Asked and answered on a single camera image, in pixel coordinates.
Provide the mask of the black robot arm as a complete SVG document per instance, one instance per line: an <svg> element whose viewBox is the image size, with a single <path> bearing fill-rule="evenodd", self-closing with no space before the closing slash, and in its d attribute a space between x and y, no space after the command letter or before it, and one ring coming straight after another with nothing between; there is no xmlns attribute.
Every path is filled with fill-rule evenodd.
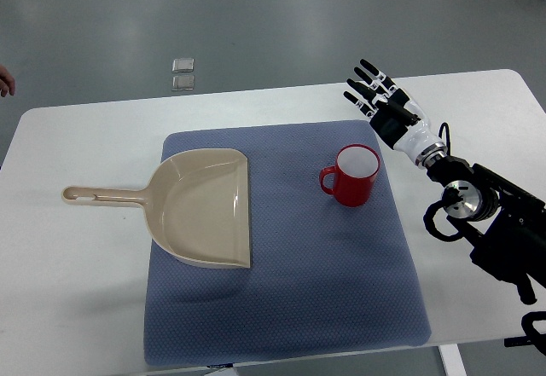
<svg viewBox="0 0 546 376"><path fill-rule="evenodd" d="M443 242L467 240L471 261L498 281L515 285L533 305L532 282L545 283L545 203L483 165L450 151L450 129L439 128L441 147L425 161L428 177L444 188L423 217L427 232Z"/></svg>

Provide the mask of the person hand at edge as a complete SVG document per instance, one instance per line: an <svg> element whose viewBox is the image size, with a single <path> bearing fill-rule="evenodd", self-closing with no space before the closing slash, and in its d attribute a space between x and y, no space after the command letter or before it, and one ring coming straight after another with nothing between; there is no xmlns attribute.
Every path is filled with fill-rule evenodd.
<svg viewBox="0 0 546 376"><path fill-rule="evenodd" d="M0 88L1 97L14 95L16 91L15 78L4 65L0 65Z"/></svg>

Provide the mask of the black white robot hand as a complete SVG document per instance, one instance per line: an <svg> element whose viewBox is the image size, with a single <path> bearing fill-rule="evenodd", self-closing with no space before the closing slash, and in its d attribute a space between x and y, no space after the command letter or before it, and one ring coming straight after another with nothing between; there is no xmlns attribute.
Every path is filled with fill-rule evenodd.
<svg viewBox="0 0 546 376"><path fill-rule="evenodd" d="M346 80L351 89L344 97L390 149L405 153L420 168L450 153L448 143L431 130L429 117L389 76L365 59L354 73L358 79Z"/></svg>

